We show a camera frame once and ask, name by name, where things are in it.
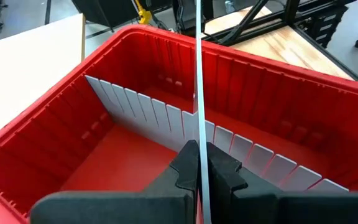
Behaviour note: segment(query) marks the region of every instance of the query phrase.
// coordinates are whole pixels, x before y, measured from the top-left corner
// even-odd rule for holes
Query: gray floor
[[[257,2],[257,0],[234,0],[234,6],[236,9],[239,9],[249,7],[255,4],[255,2]],[[44,25],[47,0],[5,0],[5,3],[8,4],[9,7],[3,9],[2,12],[1,20],[5,25],[0,33],[0,39]],[[224,0],[213,0],[213,5],[215,17],[225,15]],[[342,22],[339,24],[336,33],[328,44],[327,50],[358,74],[358,49],[353,47],[354,42],[358,39],[358,1],[348,6],[349,10],[344,14]],[[283,6],[276,1],[268,2],[267,7],[273,12],[283,8]],[[78,11],[71,0],[52,0],[50,22],[77,13]],[[157,17],[166,23],[168,27],[175,26],[171,9],[158,13]],[[130,24],[130,22],[120,27],[115,27],[114,30],[117,31],[128,24]],[[87,24],[86,35],[106,28],[107,27],[99,24]],[[111,35],[112,32],[106,32],[86,39],[85,55],[88,56],[92,53]]]

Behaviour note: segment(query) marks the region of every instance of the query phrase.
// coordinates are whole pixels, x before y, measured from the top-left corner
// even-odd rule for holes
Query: white plastic divider
[[[321,179],[321,175],[304,166],[298,166],[280,185],[282,190],[302,191]]]
[[[222,128],[220,126],[216,126],[214,145],[228,154],[230,150],[232,137],[233,137],[232,131],[229,131],[226,128]]]
[[[296,162],[282,155],[274,155],[268,165],[263,178],[270,183],[278,186],[279,183],[296,167]]]
[[[106,109],[137,133],[179,151],[196,139],[196,116],[156,99],[97,78],[86,76]],[[259,144],[210,121],[205,121],[206,140],[241,161],[243,166],[282,190],[346,192],[346,188]]]
[[[235,134],[230,148],[230,156],[244,163],[248,157],[251,147],[251,140]]]
[[[251,150],[249,158],[246,160],[245,168],[254,174],[260,175],[265,169],[274,152],[260,144],[255,144]]]
[[[320,180],[316,185],[312,186],[309,190],[319,192],[348,192],[349,189],[340,186],[329,179]]]

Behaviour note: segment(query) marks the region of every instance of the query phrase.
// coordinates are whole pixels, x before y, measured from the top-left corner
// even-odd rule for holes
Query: red plastic bin
[[[176,152],[115,123],[85,75],[192,113],[195,41],[120,30],[0,130],[0,223],[60,190],[147,186]],[[358,190],[358,82],[203,42],[206,119]]]

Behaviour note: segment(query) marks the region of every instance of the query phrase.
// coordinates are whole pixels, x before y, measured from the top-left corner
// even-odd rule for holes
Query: black metal frame
[[[311,45],[323,53],[339,68],[344,70],[354,80],[358,81],[358,75],[356,73],[354,73],[350,68],[332,56],[326,49],[320,46],[315,40],[313,40],[295,25],[297,22],[304,21],[307,18],[318,16],[325,12],[334,11],[339,7],[344,7],[345,4],[353,1],[355,0],[312,0],[300,4],[300,0],[287,0],[287,4],[284,10],[274,12],[254,20],[254,17],[259,13],[259,11],[265,6],[267,2],[267,0],[259,0],[257,4],[252,6],[251,10],[238,25],[214,34],[208,34],[203,38],[203,40],[216,42],[217,44],[225,46],[231,46],[282,28],[284,26],[291,26],[295,32],[299,33],[304,39],[306,39]],[[257,26],[261,27],[246,31],[247,29],[255,28]]]

